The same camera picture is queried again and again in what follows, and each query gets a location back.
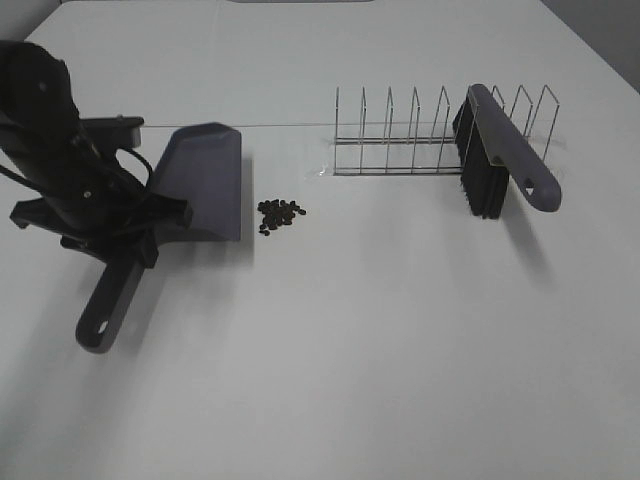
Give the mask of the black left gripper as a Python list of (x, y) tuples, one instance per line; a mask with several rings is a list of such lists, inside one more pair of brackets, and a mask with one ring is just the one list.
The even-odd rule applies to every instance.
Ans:
[(105, 263), (117, 247), (133, 244), (144, 222), (165, 216), (149, 203), (154, 170), (135, 149), (96, 146), (81, 121), (56, 145), (10, 126), (9, 158), (18, 169), (11, 178), (40, 195), (18, 202), (11, 220), (55, 233), (63, 248)]

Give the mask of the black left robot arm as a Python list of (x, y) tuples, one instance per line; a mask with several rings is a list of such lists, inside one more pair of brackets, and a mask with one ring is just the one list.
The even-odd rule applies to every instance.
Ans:
[(185, 200), (154, 192), (154, 168), (139, 152), (138, 116), (84, 118), (64, 61), (26, 41), (1, 43), (3, 175), (38, 193), (10, 218), (59, 235), (63, 247), (105, 263), (120, 256), (155, 266), (161, 224), (188, 227)]

